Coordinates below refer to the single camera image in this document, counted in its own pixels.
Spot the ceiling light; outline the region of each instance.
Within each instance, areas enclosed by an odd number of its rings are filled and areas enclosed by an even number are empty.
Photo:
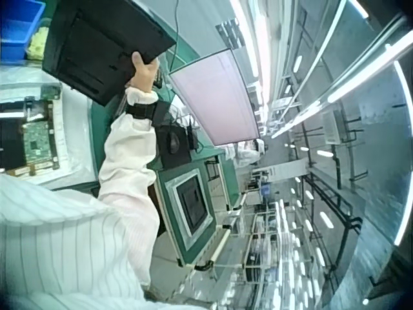
[[[4,118],[24,118],[24,112],[4,112],[0,113],[0,119]]]
[[[312,284],[311,284],[311,280],[308,281],[308,295],[310,296],[310,298],[312,298]]]
[[[342,87],[339,87],[335,92],[333,92],[328,97],[328,102],[333,103],[342,98],[344,95],[348,94],[360,84],[367,81],[380,69],[382,69],[389,61],[395,58],[399,53],[404,51],[409,45],[413,43],[413,30],[402,37],[396,44],[394,44],[390,49],[381,54],[370,64],[368,64],[362,71],[360,71],[356,76],[354,76],[350,81],[345,83]]]
[[[334,225],[333,223],[330,221],[330,218],[328,218],[327,214],[325,214],[324,212],[320,212],[320,216],[323,219],[323,221],[325,222],[325,225],[327,225],[327,227],[329,229],[333,229]]]
[[[305,225],[307,225],[307,229],[308,229],[308,231],[310,231],[310,232],[312,232],[313,230],[312,230],[312,227],[311,227],[311,223],[310,223],[310,221],[309,220],[305,220]]]
[[[360,15],[362,18],[366,19],[368,18],[368,13],[366,10],[357,2],[357,0],[349,0],[352,5],[356,8],[357,11],[359,11]]]
[[[299,69],[299,66],[300,66],[302,60],[303,60],[303,56],[300,55],[300,56],[297,57],[296,63],[294,63],[294,68],[292,69],[292,71],[294,73],[298,72],[298,69]]]
[[[321,266],[325,267],[323,253],[321,253],[321,250],[319,247],[316,249],[316,252],[317,252],[317,257],[318,257],[318,260],[320,261]]]
[[[290,295],[290,310],[296,310],[296,296],[294,294]]]
[[[294,281],[294,264],[292,260],[288,264],[288,274],[290,276],[290,287],[293,289],[295,287],[295,281]]]
[[[318,281],[317,280],[314,281],[314,294],[315,294],[315,296],[320,295],[320,286],[318,286]]]
[[[307,197],[309,197],[311,200],[314,200],[314,196],[311,194],[310,191],[305,191],[305,194],[306,194]]]
[[[268,34],[268,23],[265,15],[258,14],[255,20],[256,37],[261,63],[261,80],[263,82],[264,104],[270,101],[271,89],[271,51]]]
[[[307,292],[304,292],[304,305],[306,308],[308,308],[308,295]]]
[[[251,63],[252,75],[256,78],[258,77],[257,56],[247,19],[245,18],[245,14],[239,0],[230,0],[230,2],[239,22],[239,29],[244,37],[245,47],[247,48],[247,54]]]
[[[317,154],[319,154],[320,156],[324,156],[324,157],[333,157],[334,154],[331,152],[327,152],[325,150],[318,150]]]
[[[305,276],[305,265],[304,262],[299,263],[299,268],[301,269],[301,274]]]

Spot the cable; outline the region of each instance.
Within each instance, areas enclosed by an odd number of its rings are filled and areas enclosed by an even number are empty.
[[[176,0],[176,4],[175,4],[176,45],[175,45],[174,56],[172,56],[172,61],[170,63],[169,72],[172,71],[175,58],[176,58],[176,53],[178,51],[178,43],[179,43],[178,5],[179,5],[179,0]]]

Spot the worker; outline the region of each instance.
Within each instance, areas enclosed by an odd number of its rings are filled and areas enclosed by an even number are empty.
[[[145,65],[134,52],[132,61],[128,104],[156,102],[158,60]],[[0,290],[11,309],[197,309],[144,299],[159,227],[146,167],[156,135],[125,113],[111,128],[97,199],[0,174]]]

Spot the green circuit board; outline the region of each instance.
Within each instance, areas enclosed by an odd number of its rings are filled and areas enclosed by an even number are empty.
[[[23,130],[27,164],[52,160],[48,122],[26,123],[23,125]]]

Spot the white screen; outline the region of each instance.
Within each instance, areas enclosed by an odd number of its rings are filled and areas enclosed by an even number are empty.
[[[214,145],[259,138],[241,73],[230,50],[171,74],[174,90]]]

